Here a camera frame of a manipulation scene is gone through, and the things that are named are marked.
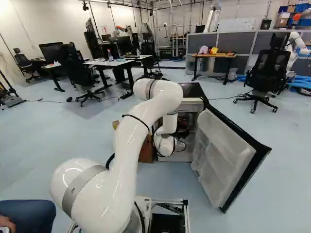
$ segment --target floor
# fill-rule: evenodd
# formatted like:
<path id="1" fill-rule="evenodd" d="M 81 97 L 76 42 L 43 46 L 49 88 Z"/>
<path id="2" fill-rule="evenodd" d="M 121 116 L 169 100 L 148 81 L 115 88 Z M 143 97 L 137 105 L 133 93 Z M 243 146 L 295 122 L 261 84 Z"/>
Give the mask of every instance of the floor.
<path id="1" fill-rule="evenodd" d="M 190 82 L 184 70 L 162 69 L 165 78 Z M 133 69 L 134 77 L 142 75 Z M 197 80 L 210 99 L 226 98 L 250 90 L 242 83 L 223 86 L 214 79 Z M 67 79 L 60 84 L 65 93 L 53 90 L 47 80 L 29 86 L 16 85 L 26 100 L 44 98 L 65 101 L 76 97 Z M 122 90 L 113 86 L 108 97 L 118 97 Z M 233 104 L 233 99 L 211 100 L 213 106 L 232 119 L 272 152 L 262 163 L 227 214 L 212 208 L 189 164 L 140 164 L 137 194 L 151 198 L 188 198 L 192 233 L 306 233 L 311 229 L 310 115 L 311 102 L 292 92 L 272 100 L 277 113 L 262 104 L 250 114 L 250 102 Z M 112 98 L 101 103 L 26 102 L 0 113 L 0 198 L 51 199 L 50 181 L 57 166 L 69 158 L 87 157 L 105 164 L 113 153 L 112 121 L 120 120 L 135 97 Z M 53 232 L 64 233 L 69 218 L 58 208 Z"/>

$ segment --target desk leg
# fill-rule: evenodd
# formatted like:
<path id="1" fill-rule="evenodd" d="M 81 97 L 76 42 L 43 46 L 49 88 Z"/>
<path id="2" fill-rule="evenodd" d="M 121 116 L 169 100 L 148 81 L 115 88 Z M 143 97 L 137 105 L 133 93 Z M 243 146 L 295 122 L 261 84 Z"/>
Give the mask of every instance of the desk leg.
<path id="1" fill-rule="evenodd" d="M 191 81 L 194 81 L 197 78 L 197 76 L 196 76 L 197 66 L 198 66 L 198 58 L 195 57 L 195 60 L 194 60 L 194 75 L 193 75 L 193 79 L 191 79 Z"/>
<path id="2" fill-rule="evenodd" d="M 106 81 L 106 77 L 105 77 L 105 74 L 104 74 L 104 71 L 102 69 L 98 69 L 99 71 L 99 75 L 101 76 L 101 79 L 103 81 L 103 84 L 104 84 L 104 88 L 107 88 L 107 87 L 110 87 L 112 86 L 112 84 L 108 84 L 107 81 Z"/>
<path id="3" fill-rule="evenodd" d="M 229 76 L 229 71 L 230 71 L 230 68 L 231 68 L 231 62 L 232 62 L 232 58 L 227 58 L 228 61 L 228 68 L 227 68 L 227 73 L 225 74 L 225 80 L 224 80 L 224 83 L 223 85 L 226 85 L 227 82 L 228 82 L 228 76 Z"/>
<path id="4" fill-rule="evenodd" d="M 148 70 L 147 70 L 147 67 L 143 64 L 143 67 L 144 67 L 144 76 L 145 78 L 148 77 Z"/>
<path id="5" fill-rule="evenodd" d="M 133 80 L 131 67 L 126 68 L 126 71 L 127 71 L 128 81 L 130 82 L 130 90 L 128 90 L 126 94 L 121 96 L 120 97 L 121 99 L 126 99 L 134 94 L 133 92 L 134 80 Z"/>
<path id="6" fill-rule="evenodd" d="M 56 88 L 54 88 L 55 91 L 60 91 L 60 92 L 65 92 L 59 85 L 56 77 L 55 77 L 55 73 L 53 72 L 52 68 L 49 69 L 49 73 L 50 73 L 50 76 L 53 80 L 53 82 L 55 83 L 55 86 Z"/>

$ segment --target desk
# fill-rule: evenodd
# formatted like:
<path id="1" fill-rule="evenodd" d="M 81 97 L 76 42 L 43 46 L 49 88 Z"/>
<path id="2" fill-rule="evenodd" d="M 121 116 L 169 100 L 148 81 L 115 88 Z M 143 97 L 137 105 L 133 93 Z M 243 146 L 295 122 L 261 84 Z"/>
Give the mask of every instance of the desk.
<path id="1" fill-rule="evenodd" d="M 225 80 L 224 80 L 224 83 L 223 83 L 224 85 L 227 84 L 227 82 L 228 82 L 229 70 L 230 70 L 231 62 L 232 62 L 232 58 L 235 58 L 235 57 L 236 57 L 236 54 L 235 54 L 235 53 L 225 53 L 225 52 L 221 52 L 221 53 L 217 53 L 217 54 L 195 54 L 195 55 L 192 55 L 192 57 L 195 58 L 195 61 L 194 61 L 194 75 L 193 75 L 193 79 L 191 79 L 191 81 L 194 81 L 194 80 L 197 79 L 196 71 L 197 71 L 198 59 L 199 59 L 199 58 L 209 58 L 209 57 L 228 58 L 228 68 L 227 68 L 227 72 L 226 72 L 226 75 L 225 75 Z"/>
<path id="2" fill-rule="evenodd" d="M 99 88 L 98 91 L 104 90 L 105 88 L 111 86 L 107 84 L 105 75 L 104 75 L 104 70 L 105 69 L 114 69 L 114 68 L 123 68 L 126 69 L 127 71 L 127 75 L 128 75 L 128 80 L 130 82 L 130 91 L 131 94 L 127 94 L 126 96 L 129 97 L 133 94 L 133 86 L 134 86 L 134 80 L 133 80 L 133 75 L 132 75 L 132 63 L 133 60 L 127 60 L 125 62 L 117 62 L 117 61 L 113 61 L 113 62 L 109 62 L 109 61 L 100 61 L 98 59 L 93 60 L 93 61 L 89 61 L 89 62 L 85 62 L 86 65 L 92 65 L 92 66 L 96 66 L 97 70 L 99 71 L 99 74 L 101 76 L 101 79 L 103 81 L 104 86 L 102 88 Z"/>
<path id="3" fill-rule="evenodd" d="M 60 87 L 60 85 L 59 85 L 59 83 L 58 83 L 58 81 L 56 79 L 55 73 L 54 73 L 54 68 L 61 67 L 61 66 L 62 65 L 59 62 L 54 62 L 53 64 L 46 65 L 46 66 L 44 66 L 42 68 L 46 69 L 49 72 L 49 74 L 50 74 L 50 76 L 51 76 L 51 78 L 52 78 L 52 80 L 53 80 L 53 82 L 55 83 L 55 86 L 56 86 L 56 88 L 54 88 L 54 90 L 55 91 L 60 91 L 60 92 L 65 92 Z"/>
<path id="4" fill-rule="evenodd" d="M 148 64 L 148 59 L 151 59 L 153 55 L 140 55 L 138 58 L 126 58 L 127 60 L 132 60 L 132 61 L 140 61 L 142 66 L 144 67 L 144 76 L 148 77 L 148 69 L 147 69 L 147 64 Z"/>

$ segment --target gray partition panel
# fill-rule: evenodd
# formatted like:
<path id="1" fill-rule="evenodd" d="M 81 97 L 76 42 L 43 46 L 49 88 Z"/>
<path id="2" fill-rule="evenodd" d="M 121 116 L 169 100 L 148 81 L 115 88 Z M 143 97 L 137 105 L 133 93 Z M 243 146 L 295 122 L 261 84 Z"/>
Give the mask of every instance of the gray partition panel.
<path id="1" fill-rule="evenodd" d="M 216 58 L 215 64 L 214 64 L 214 72 L 215 73 L 226 73 L 229 59 L 233 59 L 231 63 L 231 67 L 238 68 L 237 74 L 244 74 L 248 56 L 237 56 L 236 58 Z"/>
<path id="2" fill-rule="evenodd" d="M 234 51 L 249 53 L 252 48 L 255 32 L 247 33 L 220 33 L 218 48 L 220 51 Z"/>
<path id="3" fill-rule="evenodd" d="M 297 59 L 292 67 L 292 70 L 295 71 L 296 74 L 302 76 L 311 76 L 311 60 L 309 59 Z"/>
<path id="4" fill-rule="evenodd" d="M 217 34 L 188 35 L 188 53 L 197 53 L 203 45 L 216 46 Z"/>
<path id="5" fill-rule="evenodd" d="M 273 32 L 258 32 L 252 54 L 259 54 L 260 50 L 268 50 L 270 48 L 270 40 Z"/>

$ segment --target black office chair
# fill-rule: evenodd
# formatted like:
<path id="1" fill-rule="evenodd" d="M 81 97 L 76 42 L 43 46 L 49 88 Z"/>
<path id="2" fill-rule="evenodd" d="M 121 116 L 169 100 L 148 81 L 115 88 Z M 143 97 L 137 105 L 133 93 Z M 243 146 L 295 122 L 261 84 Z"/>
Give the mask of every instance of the black office chair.
<path id="1" fill-rule="evenodd" d="M 161 72 L 160 64 L 159 64 L 158 57 L 156 55 L 156 50 L 155 50 L 153 44 L 150 42 L 144 42 L 141 44 L 141 48 L 142 48 L 142 54 L 144 54 L 144 55 L 152 54 L 153 55 L 153 57 L 151 57 L 151 58 L 147 58 L 147 59 L 142 60 L 142 64 L 145 67 L 147 67 L 147 69 L 150 70 L 147 78 L 164 79 L 164 78 L 162 78 L 163 74 Z M 158 66 L 159 70 L 152 72 L 152 69 L 155 68 L 155 65 Z"/>
<path id="2" fill-rule="evenodd" d="M 36 72 L 35 66 L 33 65 L 33 63 L 31 61 L 29 61 L 27 59 L 27 57 L 24 54 L 20 53 L 20 49 L 15 48 L 13 50 L 16 53 L 14 55 L 14 58 L 18 64 L 20 70 L 24 73 L 31 74 L 31 77 L 27 78 L 26 82 L 30 83 L 30 80 L 32 80 L 32 79 L 40 78 L 40 76 L 34 75 L 34 73 Z"/>
<path id="3" fill-rule="evenodd" d="M 98 102 L 101 102 L 102 99 L 96 95 L 104 95 L 104 91 L 91 91 L 91 88 L 93 88 L 95 84 L 93 69 L 85 67 L 74 50 L 70 47 L 70 44 L 63 45 L 58 53 L 57 60 L 65 69 L 76 88 L 80 92 L 85 93 L 84 95 L 77 97 L 76 101 L 79 102 L 80 99 L 83 99 L 80 102 L 81 107 L 83 107 L 83 103 L 88 99 L 96 99 Z"/>
<path id="4" fill-rule="evenodd" d="M 258 101 L 272 107 L 276 113 L 278 107 L 269 103 L 270 95 L 268 92 L 280 93 L 286 83 L 286 66 L 291 53 L 283 50 L 261 50 L 255 66 L 247 72 L 244 86 L 253 88 L 252 94 L 245 93 L 243 98 L 236 98 L 233 102 L 239 100 L 254 100 L 254 107 L 251 113 L 257 108 Z"/>

